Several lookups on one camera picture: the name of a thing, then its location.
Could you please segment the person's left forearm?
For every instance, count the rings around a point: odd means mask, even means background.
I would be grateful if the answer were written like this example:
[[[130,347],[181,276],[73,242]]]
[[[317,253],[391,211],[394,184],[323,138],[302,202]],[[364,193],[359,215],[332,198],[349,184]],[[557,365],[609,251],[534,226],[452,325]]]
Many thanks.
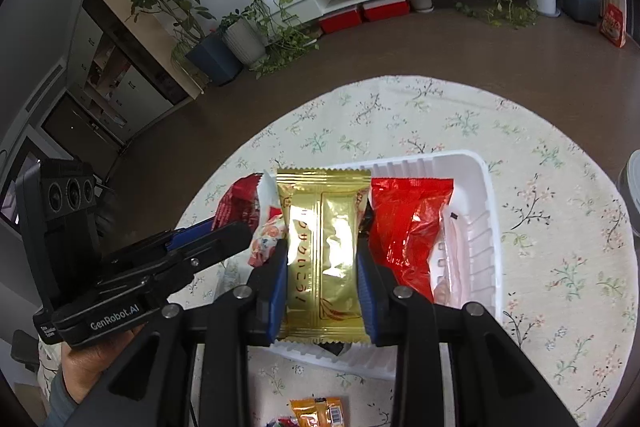
[[[58,371],[51,384],[50,412],[43,427],[64,427],[77,407],[65,386],[62,371]]]

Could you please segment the person's left hand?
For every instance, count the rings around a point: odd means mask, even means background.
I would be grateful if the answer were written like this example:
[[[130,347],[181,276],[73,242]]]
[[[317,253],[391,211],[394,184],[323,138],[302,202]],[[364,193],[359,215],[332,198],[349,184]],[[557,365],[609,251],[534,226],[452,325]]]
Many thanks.
[[[102,374],[141,329],[143,325],[109,335],[85,348],[71,348],[67,343],[62,343],[63,381],[68,394],[76,403],[81,403],[85,399]]]

